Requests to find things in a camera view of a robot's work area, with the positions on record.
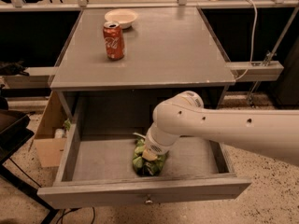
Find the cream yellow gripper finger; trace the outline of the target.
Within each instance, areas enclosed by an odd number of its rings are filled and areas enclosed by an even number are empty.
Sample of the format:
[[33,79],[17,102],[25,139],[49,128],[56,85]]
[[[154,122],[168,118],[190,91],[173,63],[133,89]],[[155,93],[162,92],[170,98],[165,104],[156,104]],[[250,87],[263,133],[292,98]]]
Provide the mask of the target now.
[[147,161],[156,161],[158,156],[145,149],[142,153],[142,158]]

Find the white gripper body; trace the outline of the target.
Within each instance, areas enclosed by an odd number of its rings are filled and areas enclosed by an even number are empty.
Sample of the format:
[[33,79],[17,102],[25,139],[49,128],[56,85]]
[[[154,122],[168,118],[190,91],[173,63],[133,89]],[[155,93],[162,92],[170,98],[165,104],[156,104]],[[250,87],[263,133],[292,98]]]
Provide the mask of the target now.
[[146,150],[155,155],[166,154],[178,139],[178,135],[166,133],[152,123],[146,134]]

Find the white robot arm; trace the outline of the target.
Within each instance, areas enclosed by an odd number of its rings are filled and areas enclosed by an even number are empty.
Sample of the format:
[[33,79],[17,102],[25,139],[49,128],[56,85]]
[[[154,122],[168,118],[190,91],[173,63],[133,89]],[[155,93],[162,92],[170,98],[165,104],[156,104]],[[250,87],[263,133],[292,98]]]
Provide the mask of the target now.
[[298,110],[206,109],[197,93],[185,91],[159,103],[152,118],[145,138],[150,161],[181,136],[195,136],[299,165]]

